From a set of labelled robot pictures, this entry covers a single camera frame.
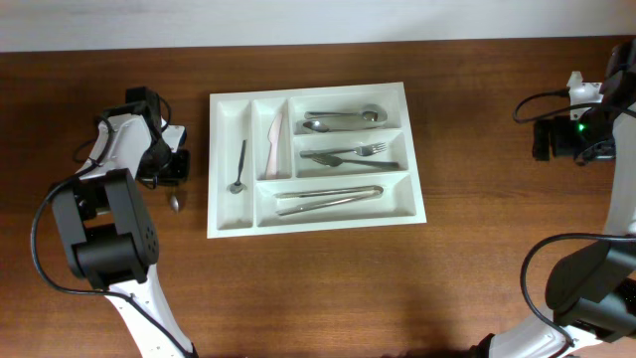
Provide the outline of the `small steel teaspoon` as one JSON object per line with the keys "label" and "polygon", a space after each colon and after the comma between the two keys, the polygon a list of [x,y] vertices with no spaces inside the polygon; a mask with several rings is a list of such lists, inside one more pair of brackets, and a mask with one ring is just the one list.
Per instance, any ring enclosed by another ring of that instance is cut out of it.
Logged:
{"label": "small steel teaspoon", "polygon": [[242,175],[242,171],[244,167],[245,153],[246,153],[246,140],[244,139],[241,143],[241,149],[240,149],[240,154],[238,159],[237,179],[234,183],[230,184],[228,188],[230,193],[233,195],[239,194],[246,188],[245,184],[241,181],[241,175]]}
{"label": "small steel teaspoon", "polygon": [[177,196],[177,192],[178,192],[178,187],[175,186],[170,190],[170,194],[169,194],[169,205],[172,211],[175,213],[180,212],[180,202]]}

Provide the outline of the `pink plastic knife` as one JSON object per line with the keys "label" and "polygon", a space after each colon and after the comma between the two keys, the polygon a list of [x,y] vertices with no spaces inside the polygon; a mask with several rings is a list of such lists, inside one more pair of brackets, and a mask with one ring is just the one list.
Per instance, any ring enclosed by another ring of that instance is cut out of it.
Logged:
{"label": "pink plastic knife", "polygon": [[282,121],[283,121],[283,114],[281,112],[279,112],[271,126],[270,129],[268,131],[268,135],[267,135],[267,139],[269,141],[270,144],[270,148],[269,148],[269,152],[268,152],[268,158],[267,158],[267,163],[266,163],[266,167],[265,167],[265,174],[264,174],[264,178],[269,180],[269,179],[274,179],[277,175],[277,170],[278,170],[278,142],[279,142],[279,137],[280,137],[280,133],[281,133],[281,127],[282,127]]}

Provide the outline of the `steel table knife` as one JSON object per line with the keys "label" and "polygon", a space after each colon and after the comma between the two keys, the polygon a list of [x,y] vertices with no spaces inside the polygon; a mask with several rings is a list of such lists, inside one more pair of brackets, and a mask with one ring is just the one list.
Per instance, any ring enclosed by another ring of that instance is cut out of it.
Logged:
{"label": "steel table knife", "polygon": [[384,188],[378,185],[370,185],[370,186],[359,186],[359,187],[348,187],[348,188],[337,188],[337,189],[286,192],[286,193],[275,194],[274,197],[277,199],[296,199],[296,198],[353,194],[353,193],[362,193],[362,192],[374,192],[378,194],[383,194]]}
{"label": "steel table knife", "polygon": [[375,192],[370,192],[368,194],[363,194],[363,195],[358,195],[358,196],[351,196],[351,197],[346,197],[346,198],[341,198],[341,199],[334,199],[334,200],[329,200],[329,201],[302,204],[302,205],[299,205],[299,206],[296,206],[296,207],[293,207],[293,208],[290,208],[290,209],[279,210],[279,211],[276,212],[276,214],[278,216],[295,215],[295,214],[300,214],[300,213],[304,213],[304,212],[310,212],[310,211],[325,209],[325,208],[329,208],[329,207],[334,207],[334,206],[339,206],[339,205],[359,202],[359,201],[363,201],[363,200],[367,200],[367,199],[373,199],[373,198],[380,197],[380,196],[381,196],[381,193],[379,191],[375,191]]}

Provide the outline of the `large steel spoon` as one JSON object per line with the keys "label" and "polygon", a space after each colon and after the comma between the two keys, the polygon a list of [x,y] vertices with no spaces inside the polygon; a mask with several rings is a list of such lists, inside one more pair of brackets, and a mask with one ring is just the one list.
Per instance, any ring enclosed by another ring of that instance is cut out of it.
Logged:
{"label": "large steel spoon", "polygon": [[338,116],[354,116],[371,122],[386,121],[389,117],[388,113],[376,104],[366,104],[354,111],[306,111],[304,113],[305,119]]}
{"label": "large steel spoon", "polygon": [[327,133],[378,129],[385,126],[384,122],[310,119],[303,121],[299,125],[299,130],[303,133]]}

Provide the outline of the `steel fork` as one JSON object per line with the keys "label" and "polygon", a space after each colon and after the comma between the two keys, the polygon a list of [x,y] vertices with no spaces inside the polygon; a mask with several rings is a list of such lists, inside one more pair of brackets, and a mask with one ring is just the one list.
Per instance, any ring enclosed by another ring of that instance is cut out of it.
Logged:
{"label": "steel fork", "polygon": [[383,152],[388,149],[388,145],[384,142],[378,142],[374,144],[356,146],[352,148],[333,148],[323,150],[304,150],[300,151],[299,155],[302,158],[308,158],[315,155],[335,155],[344,153],[354,153],[358,156],[372,156],[377,153]]}
{"label": "steel fork", "polygon": [[329,167],[338,167],[343,164],[355,164],[355,165],[363,165],[380,169],[398,169],[399,164],[397,162],[382,162],[382,161],[367,161],[367,160],[352,160],[352,159],[342,159],[333,155],[326,154],[317,154],[310,156],[310,159],[316,163],[329,166]]}

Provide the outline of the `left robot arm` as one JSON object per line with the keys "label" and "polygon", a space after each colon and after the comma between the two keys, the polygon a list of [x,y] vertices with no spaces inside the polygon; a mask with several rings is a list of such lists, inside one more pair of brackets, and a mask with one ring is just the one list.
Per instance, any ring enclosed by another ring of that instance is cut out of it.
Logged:
{"label": "left robot arm", "polygon": [[147,87],[96,119],[98,137],[81,169],[54,185],[51,206],[71,272],[84,296],[106,298],[144,357],[194,357],[160,286],[158,234],[139,191],[176,188],[190,172],[187,131]]}

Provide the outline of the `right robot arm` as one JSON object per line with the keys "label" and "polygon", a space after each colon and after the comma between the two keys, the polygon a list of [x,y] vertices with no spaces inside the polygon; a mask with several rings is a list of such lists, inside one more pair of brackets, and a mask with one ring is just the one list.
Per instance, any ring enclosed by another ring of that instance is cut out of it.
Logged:
{"label": "right robot arm", "polygon": [[[526,254],[520,289],[531,316],[516,327],[486,336],[469,357],[571,357],[585,347],[635,336],[635,43],[613,48],[604,79],[587,83],[571,74],[555,94],[569,105],[528,118],[533,156],[571,156],[584,166],[614,161],[610,207],[600,234],[565,233],[541,240]],[[528,291],[532,258],[549,244],[587,240],[588,246],[552,269],[545,306]]]}

